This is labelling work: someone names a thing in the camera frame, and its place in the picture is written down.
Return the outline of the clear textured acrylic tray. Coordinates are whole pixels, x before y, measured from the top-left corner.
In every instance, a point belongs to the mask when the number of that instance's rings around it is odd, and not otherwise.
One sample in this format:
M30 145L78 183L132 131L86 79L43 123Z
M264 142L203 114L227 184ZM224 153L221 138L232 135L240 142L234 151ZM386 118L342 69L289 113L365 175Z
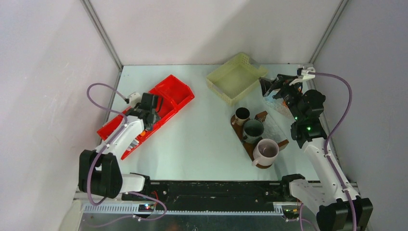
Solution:
M277 100L278 105L275 108L271 108L271 107L270 108L275 110L276 112L280 113L281 115L287 117L288 119L294 119L294 117L293 117L292 113L290 112L289 108L285 107L282 104L283 99L280 98L280 99L276 99L276 100Z

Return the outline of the cream plastic basket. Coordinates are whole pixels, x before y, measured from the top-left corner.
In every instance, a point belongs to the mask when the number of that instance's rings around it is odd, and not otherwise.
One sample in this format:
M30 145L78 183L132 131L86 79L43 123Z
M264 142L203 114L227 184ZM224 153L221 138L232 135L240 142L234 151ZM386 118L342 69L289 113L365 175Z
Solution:
M206 76L206 83L229 106L235 105L258 85L268 70L248 54L240 52Z

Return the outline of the brown mug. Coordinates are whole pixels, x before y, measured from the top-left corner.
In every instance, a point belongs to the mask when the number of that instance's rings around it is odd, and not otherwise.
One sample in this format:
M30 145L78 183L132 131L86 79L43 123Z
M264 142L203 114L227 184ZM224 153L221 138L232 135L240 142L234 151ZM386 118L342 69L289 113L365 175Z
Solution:
M250 117L250 111L245 107L240 107L235 111L232 125L242 126L244 122Z

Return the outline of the dark green mug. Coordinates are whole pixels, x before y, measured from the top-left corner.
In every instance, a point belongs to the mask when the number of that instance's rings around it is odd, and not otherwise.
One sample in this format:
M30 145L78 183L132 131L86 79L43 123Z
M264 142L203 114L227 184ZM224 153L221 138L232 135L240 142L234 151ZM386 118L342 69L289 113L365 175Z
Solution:
M263 123L256 119L250 119L243 124L242 142L254 144L261 138L263 132Z

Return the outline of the pink white mug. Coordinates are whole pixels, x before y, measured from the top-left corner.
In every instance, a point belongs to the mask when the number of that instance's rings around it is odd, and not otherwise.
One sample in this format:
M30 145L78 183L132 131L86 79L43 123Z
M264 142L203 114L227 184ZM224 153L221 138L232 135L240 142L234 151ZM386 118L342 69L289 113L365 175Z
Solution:
M253 151L254 160L252 166L261 166L268 168L272 166L279 154L278 144L271 139L262 139L258 142Z

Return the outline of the light blue mug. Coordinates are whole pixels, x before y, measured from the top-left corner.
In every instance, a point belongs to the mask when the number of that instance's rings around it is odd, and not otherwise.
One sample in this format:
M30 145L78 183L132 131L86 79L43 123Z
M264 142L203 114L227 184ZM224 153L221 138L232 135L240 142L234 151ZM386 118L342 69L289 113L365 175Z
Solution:
M271 93L269 96L264 97L265 104L271 108L275 108L278 105L277 100L273 98L274 96Z

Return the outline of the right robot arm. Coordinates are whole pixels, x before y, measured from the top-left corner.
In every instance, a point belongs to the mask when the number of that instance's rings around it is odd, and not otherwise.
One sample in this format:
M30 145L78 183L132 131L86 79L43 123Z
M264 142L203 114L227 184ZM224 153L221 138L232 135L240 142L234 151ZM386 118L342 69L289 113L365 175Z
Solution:
M346 178L329 147L329 135L320 121L326 97L317 90L302 93L304 78L279 74L275 79L259 78L262 95L283 99L294 122L291 137L310 160L322 185L322 191L310 186L299 174L282 178L280 196L295 198L316 215L321 231L364 231L373 212L369 198L363 198Z

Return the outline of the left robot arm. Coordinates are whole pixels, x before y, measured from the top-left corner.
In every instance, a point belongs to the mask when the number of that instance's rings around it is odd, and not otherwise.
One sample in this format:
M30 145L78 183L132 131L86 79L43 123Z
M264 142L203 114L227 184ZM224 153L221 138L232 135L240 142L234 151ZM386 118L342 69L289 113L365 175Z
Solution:
M141 174L121 172L117 156L135 143L137 136L154 127L160 120L156 109L130 108L113 133L93 150L84 150L79 157L78 188L88 196L115 198L133 192L140 200L151 197L152 187Z

